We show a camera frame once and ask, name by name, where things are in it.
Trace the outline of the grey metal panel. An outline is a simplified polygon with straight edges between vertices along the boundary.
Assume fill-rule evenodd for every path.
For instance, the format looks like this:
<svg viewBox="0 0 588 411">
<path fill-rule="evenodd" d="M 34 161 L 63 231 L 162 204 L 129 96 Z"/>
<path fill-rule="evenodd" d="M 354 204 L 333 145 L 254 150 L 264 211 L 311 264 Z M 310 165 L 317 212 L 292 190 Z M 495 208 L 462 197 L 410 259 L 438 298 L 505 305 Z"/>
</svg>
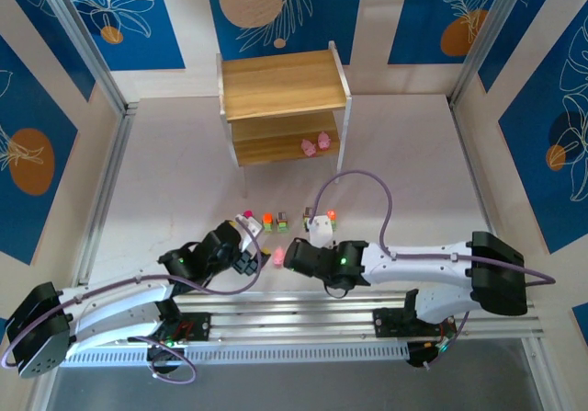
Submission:
<svg viewBox="0 0 588 411">
<path fill-rule="evenodd" d="M 58 372 L 44 411 L 543 411 L 519 341 L 458 341 L 404 361 L 201 366 L 189 385 L 146 368 Z"/>
</svg>

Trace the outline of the black connector block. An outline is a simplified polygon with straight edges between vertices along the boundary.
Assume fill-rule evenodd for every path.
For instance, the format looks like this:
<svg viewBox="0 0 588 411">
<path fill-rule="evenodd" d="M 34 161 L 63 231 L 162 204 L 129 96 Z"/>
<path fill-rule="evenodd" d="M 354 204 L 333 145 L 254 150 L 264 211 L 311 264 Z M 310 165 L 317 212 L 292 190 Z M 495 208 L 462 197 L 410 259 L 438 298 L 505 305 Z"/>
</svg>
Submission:
<svg viewBox="0 0 588 411">
<path fill-rule="evenodd" d="M 451 345 L 450 340 L 441 342 L 426 341 L 426 342 L 409 342 L 409 359 L 407 363 L 414 368 L 428 369 L 432 363 L 448 350 Z"/>
<path fill-rule="evenodd" d="M 171 350 L 183 355 L 184 350 L 177 348 L 174 344 L 149 344 L 147 349 L 147 362 L 153 366 L 153 370 L 160 375 L 168 375 L 177 370 L 183 361 L 172 354 Z"/>
</svg>

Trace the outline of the aluminium mounting rail frame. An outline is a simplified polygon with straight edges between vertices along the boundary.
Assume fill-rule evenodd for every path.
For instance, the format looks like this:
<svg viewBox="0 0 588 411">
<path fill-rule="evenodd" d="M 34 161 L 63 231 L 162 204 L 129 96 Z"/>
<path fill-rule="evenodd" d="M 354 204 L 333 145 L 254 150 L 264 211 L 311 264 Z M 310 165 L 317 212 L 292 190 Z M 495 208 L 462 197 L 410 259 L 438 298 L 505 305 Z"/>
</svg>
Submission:
<svg viewBox="0 0 588 411">
<path fill-rule="evenodd" d="M 222 345 L 310 344 L 376 341 L 372 312 L 400 308 L 401 291 L 351 293 L 341 300 L 318 292 L 244 293 L 237 296 L 188 294 L 175 298 L 183 314 L 210 313 L 209 342 Z M 123 346 L 148 336 L 156 326 L 154 307 L 123 307 L 122 314 L 75 332 L 74 352 L 103 345 Z M 529 304 L 524 316 L 505 317 L 483 311 L 469 314 L 460 337 L 543 337 L 538 314 Z"/>
</svg>

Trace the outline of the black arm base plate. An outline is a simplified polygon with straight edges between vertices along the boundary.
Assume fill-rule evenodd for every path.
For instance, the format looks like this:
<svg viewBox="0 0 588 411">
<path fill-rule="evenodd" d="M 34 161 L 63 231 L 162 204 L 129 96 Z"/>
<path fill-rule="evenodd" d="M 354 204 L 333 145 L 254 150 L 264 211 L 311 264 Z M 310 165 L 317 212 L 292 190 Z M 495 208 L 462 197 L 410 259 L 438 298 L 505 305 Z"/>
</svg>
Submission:
<svg viewBox="0 0 588 411">
<path fill-rule="evenodd" d="M 141 334 L 164 343 L 206 342 L 211 329 L 210 313 L 179 313 L 167 316 L 150 334 Z"/>
<path fill-rule="evenodd" d="M 376 337 L 452 337 L 457 327 L 447 319 L 439 324 L 429 324 L 416 317 L 415 312 L 401 308 L 380 308 L 372 312 Z"/>
</svg>

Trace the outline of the aluminium table edge rail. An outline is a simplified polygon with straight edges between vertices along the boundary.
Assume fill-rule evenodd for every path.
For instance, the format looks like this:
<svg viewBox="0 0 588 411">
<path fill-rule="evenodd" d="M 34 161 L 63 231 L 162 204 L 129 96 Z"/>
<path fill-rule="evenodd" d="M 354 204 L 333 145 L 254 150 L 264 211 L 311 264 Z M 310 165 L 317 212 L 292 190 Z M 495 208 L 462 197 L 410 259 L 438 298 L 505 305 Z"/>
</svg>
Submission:
<svg viewBox="0 0 588 411">
<path fill-rule="evenodd" d="M 486 229 L 490 233 L 494 234 L 495 233 L 495 230 L 494 230 L 494 228 L 492 226 L 492 222 L 491 222 L 489 213 L 487 211 L 487 208 L 486 208 L 486 205 L 485 205 L 483 196 L 481 194 L 481 188 L 480 188 L 480 185 L 479 185 L 479 182 L 478 182 L 478 179 L 477 179 L 477 175 L 476 175 L 476 170 L 475 170 L 474 164 L 472 163 L 472 159 L 471 159 L 471 156 L 469 154 L 468 146 L 466 144 L 466 139 L 464 137 L 464 131 L 462 130 L 461 125 L 460 125 L 460 123 L 458 121 L 458 114 L 455 111 L 455 106 L 452 103 L 452 101 L 451 101 L 450 98 L 447 98 L 447 105 L 448 105 L 448 108 L 449 108 L 449 111 L 450 111 L 450 114 L 451 114 L 451 117 L 452 117 L 452 120 L 453 120 L 453 124 L 454 124 L 454 127 L 455 127 L 456 135 L 458 137 L 460 148 L 461 148 L 461 151 L 462 151 L 462 154 L 463 154 L 463 157 L 464 157 L 464 161 L 465 161 L 466 166 L 467 166 L 467 169 L 468 169 L 469 180 L 471 182 L 471 185 L 472 185 L 472 188 L 473 188 L 475 197 L 476 197 L 476 201 L 477 201 L 477 204 L 478 204 L 478 208 L 480 210 L 480 213 L 481 213 L 481 217 L 483 219 L 483 222 L 484 222 L 484 225 L 485 225 Z"/>
<path fill-rule="evenodd" d="M 107 156 L 104 174 L 99 181 L 96 198 L 89 224 L 87 225 L 80 246 L 78 258 L 74 266 L 74 287 L 86 285 L 90 280 L 96 254 L 107 220 L 109 206 L 117 184 L 119 170 L 126 152 L 130 132 L 139 107 L 139 102 L 130 102 L 117 127 L 113 143 Z"/>
</svg>

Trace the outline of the wooden shelf with white frame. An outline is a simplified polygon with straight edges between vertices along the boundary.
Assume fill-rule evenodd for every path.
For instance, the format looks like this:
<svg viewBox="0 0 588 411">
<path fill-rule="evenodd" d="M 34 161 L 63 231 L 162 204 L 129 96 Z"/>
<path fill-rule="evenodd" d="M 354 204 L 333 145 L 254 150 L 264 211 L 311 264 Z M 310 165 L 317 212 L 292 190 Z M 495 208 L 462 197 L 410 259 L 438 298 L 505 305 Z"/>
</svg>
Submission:
<svg viewBox="0 0 588 411">
<path fill-rule="evenodd" d="M 220 122 L 243 195 L 246 167 L 302 159 L 303 141 L 321 132 L 331 144 L 318 154 L 342 171 L 352 93 L 333 41 L 325 50 L 219 58 L 216 65 Z"/>
</svg>

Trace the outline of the aluminium frame post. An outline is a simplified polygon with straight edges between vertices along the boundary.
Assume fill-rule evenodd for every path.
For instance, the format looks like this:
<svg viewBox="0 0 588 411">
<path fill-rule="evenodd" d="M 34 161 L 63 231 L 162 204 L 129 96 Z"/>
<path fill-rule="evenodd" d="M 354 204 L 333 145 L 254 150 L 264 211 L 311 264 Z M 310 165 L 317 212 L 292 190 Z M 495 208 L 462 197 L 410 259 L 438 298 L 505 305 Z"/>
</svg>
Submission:
<svg viewBox="0 0 588 411">
<path fill-rule="evenodd" d="M 138 102 L 128 102 L 121 93 L 107 63 L 72 0 L 47 0 L 68 38 L 82 57 L 96 82 L 101 86 L 111 107 L 123 119 L 132 117 L 138 110 Z"/>
<path fill-rule="evenodd" d="M 464 97 L 465 92 L 473 77 L 479 71 L 503 29 L 504 23 L 509 18 L 518 0 L 495 0 L 483 22 L 478 37 L 474 40 L 468 55 L 465 58 L 450 95 L 447 97 L 448 106 L 455 111 L 458 103 Z"/>
</svg>

